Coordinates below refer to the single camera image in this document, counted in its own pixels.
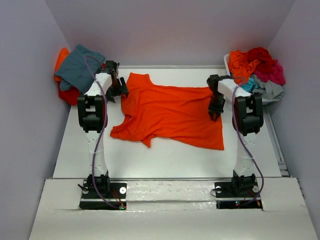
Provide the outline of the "teal folded t shirt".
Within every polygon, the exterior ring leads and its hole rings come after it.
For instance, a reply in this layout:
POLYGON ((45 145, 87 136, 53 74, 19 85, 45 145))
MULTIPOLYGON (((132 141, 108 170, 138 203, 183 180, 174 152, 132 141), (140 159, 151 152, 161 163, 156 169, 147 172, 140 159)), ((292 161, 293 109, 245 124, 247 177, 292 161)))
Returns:
POLYGON ((59 89, 65 92, 74 87, 80 93, 86 93, 94 82, 92 75, 105 60, 106 57, 99 52, 91 51, 82 44, 76 45, 54 73, 61 78, 59 89))

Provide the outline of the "grey crumpled t shirt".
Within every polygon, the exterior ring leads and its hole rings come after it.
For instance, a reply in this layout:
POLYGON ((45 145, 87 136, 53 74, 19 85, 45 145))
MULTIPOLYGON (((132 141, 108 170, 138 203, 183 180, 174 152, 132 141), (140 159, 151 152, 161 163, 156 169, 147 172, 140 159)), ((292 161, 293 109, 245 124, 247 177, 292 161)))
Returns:
POLYGON ((253 93, 258 93, 259 95, 261 95, 261 97, 266 95, 267 98, 270 98, 272 100, 279 99, 278 101, 280 101, 283 98, 284 89, 281 85, 278 85, 271 81, 262 82, 259 78, 257 78, 255 74, 252 74, 250 77, 253 78, 256 84, 259 86, 259 88, 255 89, 253 93))

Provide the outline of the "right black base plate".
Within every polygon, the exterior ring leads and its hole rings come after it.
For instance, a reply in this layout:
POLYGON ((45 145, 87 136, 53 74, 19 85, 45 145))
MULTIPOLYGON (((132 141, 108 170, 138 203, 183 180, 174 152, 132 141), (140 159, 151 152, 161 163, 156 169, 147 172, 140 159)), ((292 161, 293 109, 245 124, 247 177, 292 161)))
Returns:
POLYGON ((238 209, 263 209, 261 197, 257 196, 259 191, 258 183, 254 186, 246 187, 236 193, 231 188, 231 182, 220 181, 214 183, 214 188, 210 194, 216 199, 218 210, 238 210, 238 209))

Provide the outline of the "cyan crumpled t shirt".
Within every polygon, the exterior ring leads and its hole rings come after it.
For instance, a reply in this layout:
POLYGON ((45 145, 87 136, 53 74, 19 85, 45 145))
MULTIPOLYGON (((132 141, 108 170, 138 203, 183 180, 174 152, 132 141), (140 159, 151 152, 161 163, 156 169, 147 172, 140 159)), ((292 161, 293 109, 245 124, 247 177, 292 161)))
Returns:
POLYGON ((252 93, 254 90, 258 89, 259 86, 255 82, 255 80, 250 77, 246 84, 242 85, 241 88, 248 93, 252 93))

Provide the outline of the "red folded t shirt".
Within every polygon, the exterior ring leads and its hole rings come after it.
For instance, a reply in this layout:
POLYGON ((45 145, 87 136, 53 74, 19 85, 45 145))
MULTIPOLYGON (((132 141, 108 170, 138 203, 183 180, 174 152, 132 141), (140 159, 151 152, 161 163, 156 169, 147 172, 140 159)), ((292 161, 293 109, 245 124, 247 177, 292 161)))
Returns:
POLYGON ((58 88, 58 96, 60 99, 64 100, 71 106, 76 106, 78 97, 80 96, 81 92, 75 88, 71 87, 70 89, 66 91, 61 91, 60 88, 58 88))

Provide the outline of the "orange folded t shirt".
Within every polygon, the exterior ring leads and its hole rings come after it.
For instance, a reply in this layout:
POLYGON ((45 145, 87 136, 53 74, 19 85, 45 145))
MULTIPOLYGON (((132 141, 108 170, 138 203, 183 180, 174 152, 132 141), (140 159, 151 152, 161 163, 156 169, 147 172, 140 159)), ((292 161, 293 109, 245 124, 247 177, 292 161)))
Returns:
POLYGON ((55 72, 60 68, 62 62, 65 60, 65 58, 70 54, 70 52, 68 51, 68 49, 66 47, 62 48, 57 61, 56 61, 56 65, 54 68, 54 73, 53 73, 53 79, 55 82, 60 83, 62 81, 62 78, 59 76, 56 76, 55 72))

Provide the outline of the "magenta crumpled t shirt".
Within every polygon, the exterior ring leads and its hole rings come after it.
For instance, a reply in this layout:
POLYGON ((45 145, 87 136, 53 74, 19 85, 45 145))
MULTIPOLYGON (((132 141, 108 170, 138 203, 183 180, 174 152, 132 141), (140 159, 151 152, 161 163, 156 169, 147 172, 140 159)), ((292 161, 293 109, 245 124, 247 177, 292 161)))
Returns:
POLYGON ((275 64, 272 66, 272 72, 270 73, 262 73, 259 70, 255 70, 253 72, 254 75, 257 76, 258 79, 260 79, 262 82, 266 83, 268 81, 271 81, 277 85, 285 85, 286 79, 284 77, 284 71, 283 67, 278 63, 278 61, 275 62, 275 64))

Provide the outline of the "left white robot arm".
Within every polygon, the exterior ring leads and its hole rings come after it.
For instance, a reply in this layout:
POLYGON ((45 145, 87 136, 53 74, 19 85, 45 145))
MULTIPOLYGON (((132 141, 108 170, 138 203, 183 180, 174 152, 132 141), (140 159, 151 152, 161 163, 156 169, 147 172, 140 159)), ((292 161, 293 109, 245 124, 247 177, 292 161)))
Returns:
POLYGON ((79 125, 86 134, 89 152, 88 177, 80 186, 82 199, 107 198, 111 191, 103 141, 108 124, 107 103, 114 103, 117 96, 129 96, 124 78, 119 77, 119 65, 105 61, 96 71, 89 90, 77 98, 79 125))

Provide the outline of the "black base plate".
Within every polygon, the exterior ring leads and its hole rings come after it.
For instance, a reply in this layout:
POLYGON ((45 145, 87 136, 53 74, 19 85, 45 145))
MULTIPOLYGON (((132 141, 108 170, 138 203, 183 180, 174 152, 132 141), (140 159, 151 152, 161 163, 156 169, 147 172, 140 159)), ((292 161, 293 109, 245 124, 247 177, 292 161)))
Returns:
POLYGON ((111 181, 109 192, 99 190, 102 198, 85 180, 82 185, 78 184, 78 186, 81 189, 79 208, 82 210, 125 211, 127 209, 128 185, 126 181, 111 181))
POLYGON ((236 193, 231 188, 231 182, 220 181, 214 183, 214 188, 210 194, 216 199, 218 210, 238 210, 238 209, 263 209, 261 197, 257 196, 259 191, 258 183, 254 186, 246 187, 236 193))

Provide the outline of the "red crumpled t shirt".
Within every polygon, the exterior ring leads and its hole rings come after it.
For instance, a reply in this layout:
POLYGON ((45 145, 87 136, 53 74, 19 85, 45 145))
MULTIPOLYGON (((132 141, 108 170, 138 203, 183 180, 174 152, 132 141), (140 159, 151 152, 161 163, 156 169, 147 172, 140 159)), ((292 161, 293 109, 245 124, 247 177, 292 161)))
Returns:
POLYGON ((256 47, 247 52, 249 62, 258 61, 255 69, 263 74, 273 72, 276 61, 272 58, 269 51, 263 47, 256 47))

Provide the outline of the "orange t shirt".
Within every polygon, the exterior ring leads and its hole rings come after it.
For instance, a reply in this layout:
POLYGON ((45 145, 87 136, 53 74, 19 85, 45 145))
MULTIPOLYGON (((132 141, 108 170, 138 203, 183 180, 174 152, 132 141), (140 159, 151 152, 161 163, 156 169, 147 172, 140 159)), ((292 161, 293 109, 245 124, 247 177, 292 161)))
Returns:
POLYGON ((53 79, 55 82, 60 83, 62 81, 62 78, 59 76, 56 76, 55 72, 60 68, 62 62, 65 60, 65 58, 70 54, 70 52, 68 51, 68 49, 66 47, 62 48, 57 61, 56 61, 56 65, 54 68, 54 73, 53 73, 53 79))
POLYGON ((114 126, 115 139, 151 147, 153 138, 165 138, 198 148, 223 151, 223 123, 211 120, 209 87, 154 84, 148 74, 130 73, 128 96, 121 98, 123 122, 114 126))

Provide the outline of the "white laundry basket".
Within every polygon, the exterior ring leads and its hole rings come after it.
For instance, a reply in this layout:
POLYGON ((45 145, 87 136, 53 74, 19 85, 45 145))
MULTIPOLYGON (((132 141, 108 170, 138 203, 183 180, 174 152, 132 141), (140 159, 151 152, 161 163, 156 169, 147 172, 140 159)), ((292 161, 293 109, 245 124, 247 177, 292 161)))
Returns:
MULTIPOLYGON (((226 69, 227 75, 231 76, 231 73, 230 73, 230 70, 229 70, 229 66, 228 66, 229 54, 226 54, 223 57, 223 61, 224 61, 224 65, 225 65, 225 69, 226 69)), ((279 101, 279 99, 270 99, 270 98, 267 98, 266 95, 262 95, 262 104, 263 105, 267 105, 267 104, 269 104, 271 102, 277 102, 277 101, 279 101)))

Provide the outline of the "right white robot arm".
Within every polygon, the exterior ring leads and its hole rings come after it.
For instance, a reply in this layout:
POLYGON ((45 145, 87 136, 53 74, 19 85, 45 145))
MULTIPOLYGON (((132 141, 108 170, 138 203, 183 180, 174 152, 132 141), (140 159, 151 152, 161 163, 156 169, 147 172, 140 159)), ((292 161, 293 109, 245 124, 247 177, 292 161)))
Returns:
POLYGON ((256 137, 264 124, 263 101, 258 93, 249 93, 229 75, 210 75, 206 80, 212 96, 208 114, 217 121, 224 112, 226 100, 231 101, 232 125, 237 134, 237 156, 230 181, 214 184, 217 198, 244 198, 259 190, 255 169, 257 163, 251 153, 256 137))

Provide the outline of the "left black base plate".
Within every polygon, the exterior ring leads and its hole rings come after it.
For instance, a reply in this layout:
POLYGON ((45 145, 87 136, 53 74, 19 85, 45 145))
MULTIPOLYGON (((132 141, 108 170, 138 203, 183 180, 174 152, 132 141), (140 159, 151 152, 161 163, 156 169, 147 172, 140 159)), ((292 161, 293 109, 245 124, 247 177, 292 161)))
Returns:
POLYGON ((127 209, 128 185, 126 181, 111 181, 109 192, 99 190, 102 198, 85 180, 82 185, 78 184, 78 186, 81 189, 79 208, 82 210, 125 211, 127 209))

